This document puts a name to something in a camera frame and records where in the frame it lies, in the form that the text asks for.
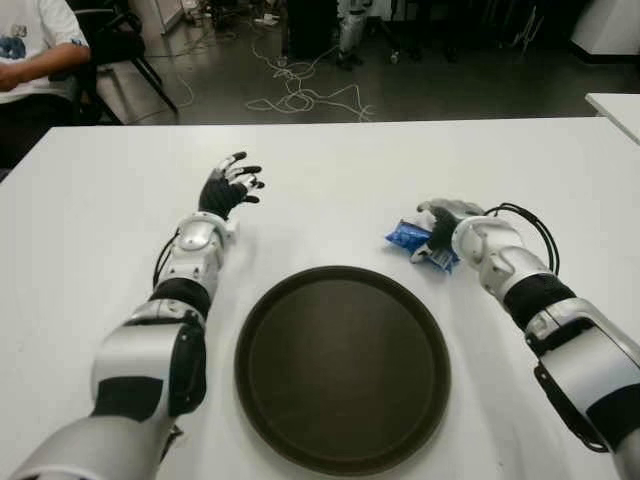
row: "blue snack bag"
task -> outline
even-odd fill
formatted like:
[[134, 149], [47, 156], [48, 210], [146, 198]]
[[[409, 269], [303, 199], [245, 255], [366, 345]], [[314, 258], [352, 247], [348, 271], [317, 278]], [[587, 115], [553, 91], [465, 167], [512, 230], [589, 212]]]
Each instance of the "blue snack bag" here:
[[[424, 220], [416, 223], [425, 224]], [[411, 254], [410, 260], [412, 263], [427, 260], [438, 270], [451, 273], [453, 267], [460, 262], [458, 256], [451, 249], [431, 251], [427, 247], [427, 242], [431, 238], [431, 231], [407, 220], [401, 220], [395, 230], [385, 238], [394, 245], [407, 250]]]

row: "white t-shirt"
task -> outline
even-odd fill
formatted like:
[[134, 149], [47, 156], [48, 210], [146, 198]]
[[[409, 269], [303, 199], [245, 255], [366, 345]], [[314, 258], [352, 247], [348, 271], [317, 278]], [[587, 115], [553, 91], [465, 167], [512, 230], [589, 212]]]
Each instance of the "white t-shirt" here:
[[[0, 0], [0, 63], [23, 62], [63, 43], [87, 45], [65, 0]], [[0, 92], [0, 103], [37, 93], [71, 99], [73, 80], [39, 78]]]

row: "person's arm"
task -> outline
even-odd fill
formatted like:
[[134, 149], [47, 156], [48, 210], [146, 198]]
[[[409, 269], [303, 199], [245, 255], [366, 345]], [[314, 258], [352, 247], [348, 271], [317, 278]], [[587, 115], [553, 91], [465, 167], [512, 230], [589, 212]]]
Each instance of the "person's arm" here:
[[71, 70], [90, 59], [88, 47], [64, 43], [24, 62], [0, 64], [0, 91], [9, 92], [21, 83]]

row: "person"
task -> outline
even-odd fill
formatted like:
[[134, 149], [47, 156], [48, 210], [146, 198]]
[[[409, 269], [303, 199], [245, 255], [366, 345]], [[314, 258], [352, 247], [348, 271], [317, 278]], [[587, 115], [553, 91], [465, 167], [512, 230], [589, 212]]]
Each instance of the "person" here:
[[356, 50], [362, 41], [367, 15], [373, 0], [349, 0], [349, 11], [340, 25], [340, 45], [336, 64], [343, 70], [351, 70], [353, 65], [362, 65]]
[[90, 55], [65, 0], [0, 2], [0, 169], [13, 168], [51, 127], [71, 123], [73, 79], [50, 76]]

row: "black glove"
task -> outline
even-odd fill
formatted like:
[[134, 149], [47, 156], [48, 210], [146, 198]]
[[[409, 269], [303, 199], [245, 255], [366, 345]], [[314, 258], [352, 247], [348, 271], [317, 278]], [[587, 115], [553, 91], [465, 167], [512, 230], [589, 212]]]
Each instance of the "black glove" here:
[[245, 152], [234, 153], [211, 173], [200, 193], [199, 210], [218, 215], [227, 220], [229, 212], [240, 203], [258, 203], [260, 199], [248, 195], [251, 190], [263, 188], [255, 174], [261, 167], [239, 167], [229, 169], [234, 163], [246, 158]]

